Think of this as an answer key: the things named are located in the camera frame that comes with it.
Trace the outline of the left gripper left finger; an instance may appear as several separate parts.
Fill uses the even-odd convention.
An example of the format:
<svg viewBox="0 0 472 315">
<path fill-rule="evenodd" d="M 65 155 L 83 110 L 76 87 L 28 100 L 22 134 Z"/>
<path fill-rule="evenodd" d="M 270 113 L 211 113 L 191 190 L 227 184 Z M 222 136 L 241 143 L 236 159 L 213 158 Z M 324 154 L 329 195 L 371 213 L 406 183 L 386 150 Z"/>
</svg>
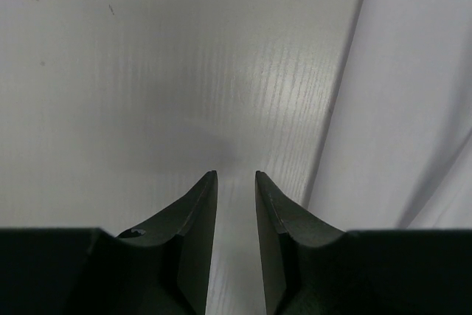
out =
<svg viewBox="0 0 472 315">
<path fill-rule="evenodd" d="M 3 314 L 203 314 L 218 176 L 118 236 L 99 228 L 3 228 Z"/>
</svg>

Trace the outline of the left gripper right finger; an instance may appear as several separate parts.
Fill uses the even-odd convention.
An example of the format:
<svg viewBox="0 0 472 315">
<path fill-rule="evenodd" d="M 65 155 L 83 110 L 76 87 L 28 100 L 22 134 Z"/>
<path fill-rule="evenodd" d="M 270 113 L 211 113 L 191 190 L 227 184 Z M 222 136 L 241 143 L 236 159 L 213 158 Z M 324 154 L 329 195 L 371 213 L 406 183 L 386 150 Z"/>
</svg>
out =
<svg viewBox="0 0 472 315">
<path fill-rule="evenodd" d="M 268 314 L 469 314 L 471 231 L 343 232 L 264 172 L 255 202 Z"/>
</svg>

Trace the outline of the white t shirt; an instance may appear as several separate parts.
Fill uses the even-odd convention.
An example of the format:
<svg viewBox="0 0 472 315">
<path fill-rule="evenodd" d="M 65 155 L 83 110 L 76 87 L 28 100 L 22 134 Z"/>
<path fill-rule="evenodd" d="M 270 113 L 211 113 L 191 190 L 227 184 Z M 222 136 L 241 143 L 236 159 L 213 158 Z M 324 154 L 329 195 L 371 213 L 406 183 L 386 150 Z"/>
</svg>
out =
<svg viewBox="0 0 472 315">
<path fill-rule="evenodd" d="M 364 0 L 309 210 L 339 229 L 471 227 L 471 0 Z"/>
</svg>

